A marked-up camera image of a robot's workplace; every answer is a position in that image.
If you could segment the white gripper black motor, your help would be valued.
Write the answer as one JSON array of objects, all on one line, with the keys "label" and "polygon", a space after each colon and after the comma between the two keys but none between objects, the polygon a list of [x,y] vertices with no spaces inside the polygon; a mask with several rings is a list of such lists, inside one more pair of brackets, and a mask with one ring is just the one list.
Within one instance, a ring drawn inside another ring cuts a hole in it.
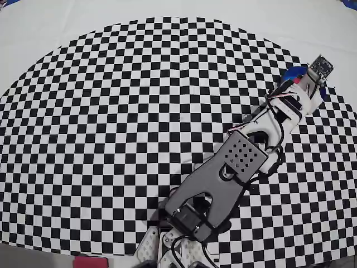
[{"label": "white gripper black motor", "polygon": [[272,108],[276,117],[283,123],[299,123],[303,117],[312,114],[321,104],[321,76],[307,69],[302,77],[302,88],[295,83],[284,83],[272,92]]}]

